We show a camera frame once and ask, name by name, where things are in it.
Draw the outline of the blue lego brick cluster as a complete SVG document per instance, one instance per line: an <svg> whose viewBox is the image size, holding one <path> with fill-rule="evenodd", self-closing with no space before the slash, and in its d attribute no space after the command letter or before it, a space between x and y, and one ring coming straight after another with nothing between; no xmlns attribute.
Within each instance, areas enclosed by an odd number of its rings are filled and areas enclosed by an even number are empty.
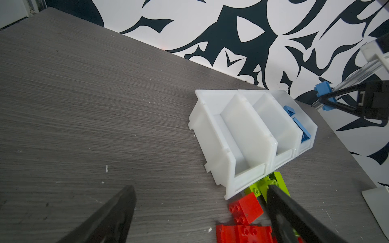
<svg viewBox="0 0 389 243"><path fill-rule="evenodd" d="M332 89L330 87L330 84L328 81L324 81L320 84L317 84L314 88L314 90L317 92L317 97L320 98L323 95L327 95L332 93ZM334 108L328 105L323 105L323 110L325 111L330 111L333 110Z"/></svg>

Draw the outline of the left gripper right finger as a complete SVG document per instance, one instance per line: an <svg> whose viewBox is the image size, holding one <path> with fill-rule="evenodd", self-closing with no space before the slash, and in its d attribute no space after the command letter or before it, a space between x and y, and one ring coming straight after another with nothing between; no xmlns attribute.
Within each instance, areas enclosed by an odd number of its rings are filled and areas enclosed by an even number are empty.
<svg viewBox="0 0 389 243"><path fill-rule="evenodd" d="M267 211L279 243L298 242L294 231L306 243L346 242L275 185L267 191Z"/></svg>

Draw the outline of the blue lego brick bottom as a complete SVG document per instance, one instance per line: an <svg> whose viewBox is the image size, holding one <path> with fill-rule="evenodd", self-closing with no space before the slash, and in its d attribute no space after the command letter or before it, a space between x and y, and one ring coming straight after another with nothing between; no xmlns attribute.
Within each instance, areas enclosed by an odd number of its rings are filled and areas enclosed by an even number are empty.
<svg viewBox="0 0 389 243"><path fill-rule="evenodd" d="M308 132L308 130L303 126L303 124L295 117L292 118L293 121L297 124L297 126L301 129L302 131L302 139L301 143L310 140L311 139L311 134Z"/></svg>

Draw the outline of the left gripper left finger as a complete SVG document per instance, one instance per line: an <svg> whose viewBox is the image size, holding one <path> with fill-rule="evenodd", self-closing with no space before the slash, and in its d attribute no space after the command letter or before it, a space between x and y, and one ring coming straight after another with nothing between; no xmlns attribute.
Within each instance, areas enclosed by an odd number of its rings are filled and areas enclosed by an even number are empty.
<svg viewBox="0 0 389 243"><path fill-rule="evenodd" d="M60 243L124 243L136 206L133 186L125 186Z"/></svg>

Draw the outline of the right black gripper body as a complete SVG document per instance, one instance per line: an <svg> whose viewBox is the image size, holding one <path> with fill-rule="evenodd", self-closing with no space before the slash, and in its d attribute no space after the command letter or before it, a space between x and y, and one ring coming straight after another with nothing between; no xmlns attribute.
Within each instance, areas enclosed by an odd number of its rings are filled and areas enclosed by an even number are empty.
<svg viewBox="0 0 389 243"><path fill-rule="evenodd" d="M358 88L357 114L368 119L389 119L389 81L370 81Z"/></svg>

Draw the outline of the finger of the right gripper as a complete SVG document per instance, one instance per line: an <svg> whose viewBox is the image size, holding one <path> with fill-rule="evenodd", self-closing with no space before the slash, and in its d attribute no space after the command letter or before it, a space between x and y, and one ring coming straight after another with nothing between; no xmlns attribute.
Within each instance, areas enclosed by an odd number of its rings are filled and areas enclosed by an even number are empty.
<svg viewBox="0 0 389 243"><path fill-rule="evenodd" d="M328 106L331 107L332 109L338 109L358 117L363 117L363 110L361 107L352 107L345 104L334 103L329 101L328 99L322 99L322 98L320 99L320 103L323 104L323 106Z"/></svg>
<svg viewBox="0 0 389 243"><path fill-rule="evenodd" d="M340 89L337 91L332 91L332 93L330 93L330 94L321 96L319 98L319 102L320 102L320 99L322 98L322 99L328 99L331 102L337 103L336 102L337 96L342 96L344 94L348 94L348 93L351 93L354 91L364 91L364 90L365 90L365 84L358 84L358 85L350 86L350 87L343 88L343 89Z"/></svg>

